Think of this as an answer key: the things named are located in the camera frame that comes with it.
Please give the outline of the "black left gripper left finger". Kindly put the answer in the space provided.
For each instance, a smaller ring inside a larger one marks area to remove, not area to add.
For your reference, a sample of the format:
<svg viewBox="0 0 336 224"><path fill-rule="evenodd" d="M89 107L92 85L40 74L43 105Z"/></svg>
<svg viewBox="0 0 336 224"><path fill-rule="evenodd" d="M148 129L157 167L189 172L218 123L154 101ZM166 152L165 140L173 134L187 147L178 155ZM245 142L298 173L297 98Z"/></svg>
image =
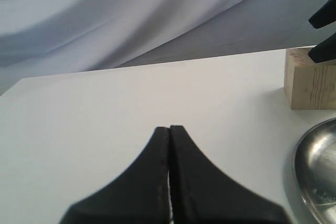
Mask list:
<svg viewBox="0 0 336 224"><path fill-rule="evenodd" d="M114 181L69 207L61 223L170 223L169 130L157 127Z"/></svg>

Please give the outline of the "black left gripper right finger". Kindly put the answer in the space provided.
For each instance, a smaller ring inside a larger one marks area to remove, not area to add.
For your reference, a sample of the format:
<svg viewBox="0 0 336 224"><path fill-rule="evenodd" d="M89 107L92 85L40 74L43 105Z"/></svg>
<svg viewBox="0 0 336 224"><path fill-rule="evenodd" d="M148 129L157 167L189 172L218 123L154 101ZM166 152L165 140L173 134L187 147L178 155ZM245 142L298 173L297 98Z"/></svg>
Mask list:
<svg viewBox="0 0 336 224"><path fill-rule="evenodd" d="M284 209L218 169L183 126L170 127L169 178L174 223L288 223Z"/></svg>

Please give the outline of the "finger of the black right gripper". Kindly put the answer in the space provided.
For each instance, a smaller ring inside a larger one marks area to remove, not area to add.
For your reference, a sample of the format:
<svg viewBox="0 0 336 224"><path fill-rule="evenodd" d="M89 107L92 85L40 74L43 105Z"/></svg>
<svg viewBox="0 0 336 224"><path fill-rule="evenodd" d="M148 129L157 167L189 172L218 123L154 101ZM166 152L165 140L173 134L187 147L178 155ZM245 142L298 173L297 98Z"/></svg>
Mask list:
<svg viewBox="0 0 336 224"><path fill-rule="evenodd" d="M333 34L323 42L313 47L308 56L315 63L326 62L335 59L336 34Z"/></svg>
<svg viewBox="0 0 336 224"><path fill-rule="evenodd" d="M328 0L315 14L309 18L309 23L316 29L335 22L336 0Z"/></svg>

